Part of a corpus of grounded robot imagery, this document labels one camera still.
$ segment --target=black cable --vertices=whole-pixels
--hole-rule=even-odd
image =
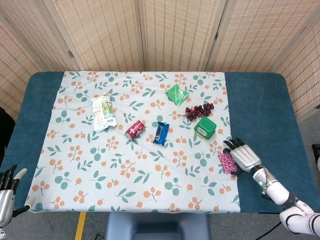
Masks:
[[[271,233],[273,230],[275,230],[280,224],[281,224],[281,222],[279,222],[277,225],[275,225],[273,228],[271,228],[269,231],[267,231],[265,234],[261,235],[260,237],[256,238],[255,240],[262,239],[265,235],[268,235],[268,234]]]
[[[94,240],[97,240],[98,239],[98,237],[101,237],[101,238],[105,238],[104,236],[101,236],[99,233],[97,233],[96,235],[95,235],[95,239]]]

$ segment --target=woven wall panel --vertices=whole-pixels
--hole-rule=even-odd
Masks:
[[[134,2],[53,1],[87,70],[144,70]]]
[[[142,0],[149,71],[203,71],[220,0]]]
[[[276,70],[285,77],[294,111],[320,100],[320,19]]]
[[[30,76],[41,71],[0,21],[0,107],[17,119]]]
[[[74,69],[68,53],[62,49],[34,0],[1,0],[0,10],[49,68],[53,71]]]
[[[212,71],[266,72],[319,0],[235,0]]]

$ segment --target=pink patterned package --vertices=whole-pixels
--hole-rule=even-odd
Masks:
[[[218,158],[222,164],[222,168],[225,173],[229,174],[238,170],[237,165],[230,154],[221,153],[220,155],[218,155]]]

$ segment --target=red soda can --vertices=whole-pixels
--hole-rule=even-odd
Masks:
[[[131,127],[129,127],[127,131],[125,131],[124,135],[132,140],[135,139],[144,129],[145,125],[138,120]]]

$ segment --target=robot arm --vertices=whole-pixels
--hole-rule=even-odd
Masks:
[[[320,238],[320,213],[315,213],[307,204],[289,192],[262,164],[257,154],[241,139],[223,141],[238,166],[245,172],[251,172],[253,179],[261,186],[263,196],[282,207],[282,224],[294,234],[310,234]]]
[[[24,168],[13,177],[16,168],[15,164],[4,173],[0,172],[0,239],[6,238],[3,228],[10,223],[11,219],[27,211],[35,202],[35,198],[30,198],[25,206],[14,209],[20,179],[27,172]]]

